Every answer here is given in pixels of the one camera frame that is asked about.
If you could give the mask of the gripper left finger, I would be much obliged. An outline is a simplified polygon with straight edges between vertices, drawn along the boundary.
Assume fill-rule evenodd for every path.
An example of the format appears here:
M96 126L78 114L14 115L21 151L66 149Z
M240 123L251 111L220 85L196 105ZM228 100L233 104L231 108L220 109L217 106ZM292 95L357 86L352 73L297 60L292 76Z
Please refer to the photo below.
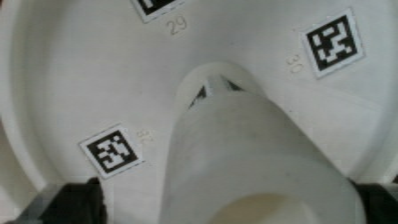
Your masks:
M7 224L109 224L100 179L50 185Z

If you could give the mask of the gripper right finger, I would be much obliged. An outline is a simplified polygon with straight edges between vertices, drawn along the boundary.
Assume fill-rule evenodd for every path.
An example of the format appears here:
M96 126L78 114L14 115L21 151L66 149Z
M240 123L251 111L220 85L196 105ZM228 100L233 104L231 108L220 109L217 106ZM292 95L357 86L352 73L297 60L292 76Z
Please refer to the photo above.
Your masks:
M352 183L364 205L366 224L398 224L398 184Z

